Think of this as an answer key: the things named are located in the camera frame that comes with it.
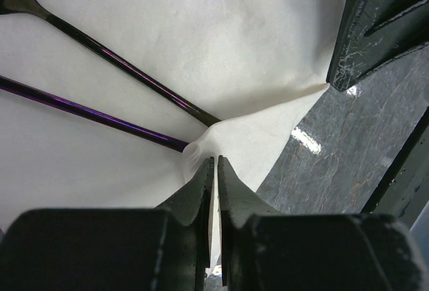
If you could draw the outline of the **black metal fork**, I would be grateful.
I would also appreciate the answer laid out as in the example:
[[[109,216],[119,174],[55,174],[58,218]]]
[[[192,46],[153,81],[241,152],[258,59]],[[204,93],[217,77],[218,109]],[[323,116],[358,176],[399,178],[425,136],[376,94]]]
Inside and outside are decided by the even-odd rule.
[[[29,14],[44,20],[56,29],[60,30],[63,34],[128,74],[137,82],[143,84],[169,102],[175,104],[207,127],[210,127],[220,121],[219,118],[204,111],[197,105],[186,100],[184,97],[181,97],[161,82],[155,80],[147,73],[138,69],[138,67],[134,66],[132,63],[114,53],[114,51],[96,41],[94,38],[49,12],[39,4],[38,0],[1,0],[1,14],[9,15],[14,13]]]

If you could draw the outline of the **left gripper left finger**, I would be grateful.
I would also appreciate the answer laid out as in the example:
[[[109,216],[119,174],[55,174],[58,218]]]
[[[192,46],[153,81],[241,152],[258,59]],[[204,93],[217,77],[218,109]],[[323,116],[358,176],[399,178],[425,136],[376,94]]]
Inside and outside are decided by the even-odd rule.
[[[215,161],[152,209],[35,209],[1,242],[2,290],[202,290]]]

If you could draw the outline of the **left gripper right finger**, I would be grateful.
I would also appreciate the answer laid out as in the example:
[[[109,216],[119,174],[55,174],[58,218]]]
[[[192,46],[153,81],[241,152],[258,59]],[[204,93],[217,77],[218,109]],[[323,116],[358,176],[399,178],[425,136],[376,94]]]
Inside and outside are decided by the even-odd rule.
[[[218,160],[223,284],[230,290],[421,290],[407,227],[378,214],[285,215]]]

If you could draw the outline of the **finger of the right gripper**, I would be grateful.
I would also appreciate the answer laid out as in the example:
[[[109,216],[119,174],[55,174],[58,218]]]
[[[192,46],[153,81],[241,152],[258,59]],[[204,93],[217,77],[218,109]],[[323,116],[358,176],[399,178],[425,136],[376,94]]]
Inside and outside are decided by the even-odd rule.
[[[425,111],[361,212],[391,215],[412,227],[427,202],[428,111]]]
[[[428,0],[346,0],[327,83],[343,92],[428,46]]]

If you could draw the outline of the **white paper napkin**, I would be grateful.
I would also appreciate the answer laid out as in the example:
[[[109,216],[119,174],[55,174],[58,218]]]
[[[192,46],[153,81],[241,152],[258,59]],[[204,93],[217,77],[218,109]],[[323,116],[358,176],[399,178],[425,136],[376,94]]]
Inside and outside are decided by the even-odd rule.
[[[38,0],[220,119],[206,127],[55,27],[1,17],[1,75],[188,142],[185,152],[1,93],[1,228],[48,207],[154,207],[209,156],[257,190],[328,89],[345,0]]]

